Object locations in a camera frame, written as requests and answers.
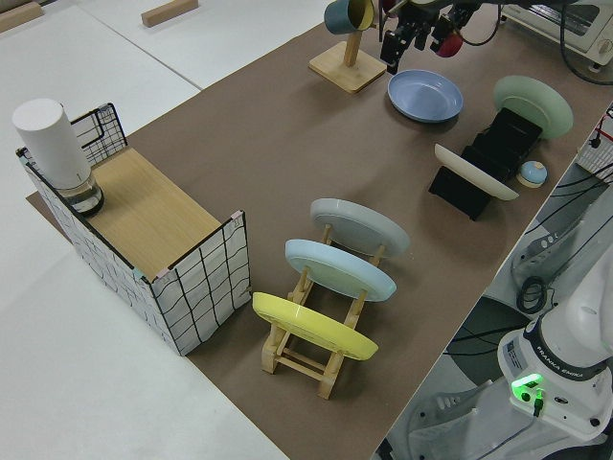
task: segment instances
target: yellow plate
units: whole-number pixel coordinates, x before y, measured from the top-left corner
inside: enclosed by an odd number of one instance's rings
[[[253,310],[269,323],[345,357],[368,359],[379,348],[352,328],[281,297],[255,292]]]

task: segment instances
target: light blue plate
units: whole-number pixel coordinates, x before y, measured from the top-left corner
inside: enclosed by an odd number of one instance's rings
[[[308,268],[313,283],[357,299],[362,289],[366,300],[381,302],[395,291],[396,283],[376,266],[336,247],[316,241],[289,240],[285,259],[299,273]]]
[[[387,86],[394,107],[412,120],[441,123],[455,117],[464,98],[451,81],[428,70],[405,70],[394,75]]]

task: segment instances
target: toaster oven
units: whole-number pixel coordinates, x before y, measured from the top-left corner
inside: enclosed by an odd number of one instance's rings
[[[506,5],[503,14],[538,34],[559,42],[561,6]],[[613,58],[613,6],[568,5],[564,27],[566,48],[590,59],[594,67]]]

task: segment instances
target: wooden mug tree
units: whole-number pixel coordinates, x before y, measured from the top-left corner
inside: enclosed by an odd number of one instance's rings
[[[361,40],[362,31],[349,34],[347,41],[314,57],[308,67],[348,93],[357,93],[386,70],[383,62],[360,50]]]

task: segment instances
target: black grid pattern box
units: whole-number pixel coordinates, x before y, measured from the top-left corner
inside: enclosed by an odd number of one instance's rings
[[[72,122],[93,167],[127,147],[108,103]],[[152,281],[120,254],[45,179],[27,149],[17,156],[67,238],[102,281],[184,356],[251,299],[245,215],[234,213]]]

